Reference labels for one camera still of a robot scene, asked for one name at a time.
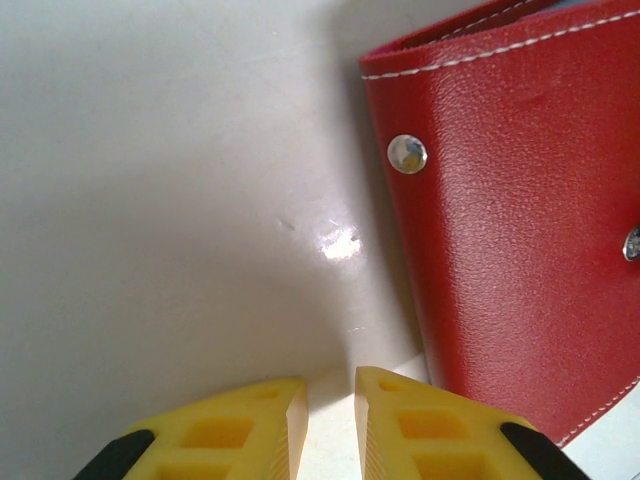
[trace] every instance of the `silver rivet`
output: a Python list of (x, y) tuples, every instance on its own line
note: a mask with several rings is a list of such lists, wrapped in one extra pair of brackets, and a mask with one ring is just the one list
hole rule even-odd
[(622, 253), (629, 262), (640, 259), (640, 226), (631, 230), (631, 233), (624, 241)]
[(393, 168), (407, 175), (418, 173), (429, 159), (422, 142), (411, 135), (398, 135), (391, 140), (387, 157)]

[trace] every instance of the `white wall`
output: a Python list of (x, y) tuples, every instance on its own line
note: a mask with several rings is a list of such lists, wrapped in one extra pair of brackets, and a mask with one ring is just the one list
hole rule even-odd
[(339, 376), (317, 409), (418, 353), (356, 60), (452, 10), (0, 3), (0, 478), (70, 478), (266, 377)]

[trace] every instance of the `red leather case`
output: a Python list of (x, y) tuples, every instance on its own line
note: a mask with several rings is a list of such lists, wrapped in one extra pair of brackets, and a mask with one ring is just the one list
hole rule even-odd
[[(638, 383), (640, 0), (494, 1), (361, 70), (434, 382), (559, 445)], [(414, 175), (397, 135), (427, 148)]]

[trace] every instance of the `red leather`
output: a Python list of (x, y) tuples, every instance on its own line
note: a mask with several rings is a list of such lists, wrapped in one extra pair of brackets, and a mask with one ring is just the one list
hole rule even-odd
[[(640, 375), (640, 0), (522, 18), (552, 3), (488, 3), (361, 69), (435, 383), (564, 445)], [(386, 160), (400, 134), (418, 174)]]

